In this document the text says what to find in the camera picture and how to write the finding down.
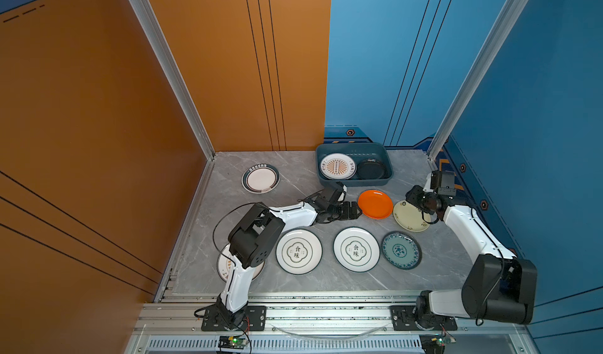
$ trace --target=plate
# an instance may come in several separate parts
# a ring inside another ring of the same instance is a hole
[[[416,268],[423,257],[417,241],[401,231],[387,234],[381,242],[381,250],[392,265],[405,270]]]
[[[425,221],[432,221],[431,215],[425,214],[424,217]],[[394,218],[402,228],[412,232],[425,231],[429,227],[429,224],[423,220],[421,209],[406,200],[402,200],[394,206]]]
[[[266,163],[256,164],[246,170],[241,179],[243,188],[251,193],[266,193],[279,183],[279,170]]]
[[[394,203],[388,195],[377,190],[362,192],[358,197],[358,207],[368,218],[384,219],[394,210]]]
[[[225,254],[228,257],[233,256],[230,253],[230,243],[227,244],[224,249],[222,249],[222,253]],[[264,265],[266,265],[266,261],[264,261],[263,263],[261,263],[259,266],[256,267],[255,271],[253,272],[253,278],[255,279],[257,276],[260,275],[260,273],[262,272],[262,269],[264,267]],[[228,281],[228,274],[230,272],[230,267],[232,266],[232,261],[228,260],[226,257],[219,255],[218,256],[218,274],[220,275],[220,278],[222,278],[222,281],[226,282]]]
[[[341,231],[333,242],[340,264],[351,271],[371,270],[379,261],[379,244],[370,232],[358,227]]]
[[[387,174],[387,168],[377,159],[365,159],[358,163],[356,174],[363,180],[382,179]]]
[[[323,257],[320,240],[308,230],[286,233],[276,245],[276,260],[292,275],[304,275],[314,269]]]
[[[356,172],[356,162],[348,155],[333,153],[325,156],[320,161],[320,171],[329,179],[349,179]]]

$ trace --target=orange wall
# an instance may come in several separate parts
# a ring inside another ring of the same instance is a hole
[[[128,0],[3,13],[0,59],[3,352],[120,353],[203,153]]]
[[[149,0],[216,151],[324,136],[330,0]]]

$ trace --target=marble surface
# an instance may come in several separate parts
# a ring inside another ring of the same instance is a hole
[[[386,192],[394,204],[405,199],[413,185],[424,185],[431,169],[421,150],[390,150],[394,177],[385,186],[348,188],[347,200],[357,200],[367,189]],[[177,265],[175,294],[218,294],[224,282],[216,272],[218,252],[212,243],[212,230],[218,220],[243,203],[262,201],[268,206],[282,207],[320,189],[316,175],[314,152],[222,152],[216,155],[211,175],[195,227],[187,238],[185,254]],[[253,194],[245,191],[241,177],[245,170],[258,163],[269,163],[280,171],[280,182],[273,191]],[[216,230],[220,249],[234,225],[247,212],[245,206],[225,218]],[[358,226],[374,235],[379,244],[393,230],[413,236],[421,246],[423,259],[412,270],[401,270],[383,256],[377,265],[365,273],[343,268],[335,259],[333,242],[343,229]],[[266,266],[252,282],[250,292],[278,291],[361,291],[361,290],[446,290],[461,288],[471,269],[471,260],[456,235],[444,223],[436,223],[423,232],[410,233],[402,229],[390,215],[384,220],[361,216],[355,221],[317,224],[308,228],[321,241],[323,257],[319,265],[305,275],[291,275],[283,270],[274,251]]]

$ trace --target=black mounting plate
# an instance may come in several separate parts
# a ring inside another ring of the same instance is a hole
[[[394,324],[394,330],[434,330],[439,332],[443,325],[446,330],[457,330],[456,320],[453,317],[433,315],[433,320],[430,321],[433,329],[421,329],[415,322],[413,313],[415,306],[390,306],[391,322]]]
[[[245,313],[240,329],[229,329],[228,325],[218,313],[218,308],[214,305],[205,310],[201,330],[204,332],[228,332],[231,330],[247,330],[247,319],[249,318],[249,331],[259,332],[264,330],[266,322],[266,306],[245,306]]]

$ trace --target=blue floral plate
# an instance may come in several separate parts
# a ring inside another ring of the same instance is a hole
[[[381,251],[392,265],[404,270],[416,268],[422,258],[417,241],[400,231],[390,232],[383,238]]]

